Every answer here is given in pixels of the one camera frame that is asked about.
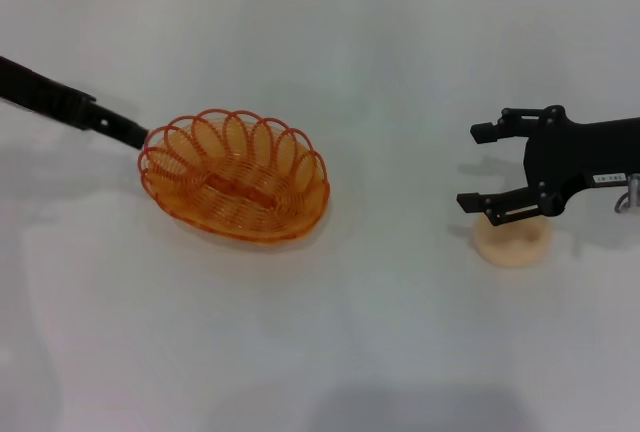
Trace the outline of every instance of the white table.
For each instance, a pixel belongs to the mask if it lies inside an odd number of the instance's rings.
[[[472,250],[458,192],[525,184],[503,107],[640,115],[640,0],[0,0],[0,55],[145,126],[307,132],[331,209],[255,251],[193,233],[136,153],[0,104],[3,432],[627,432],[640,220],[575,197],[537,268]]]

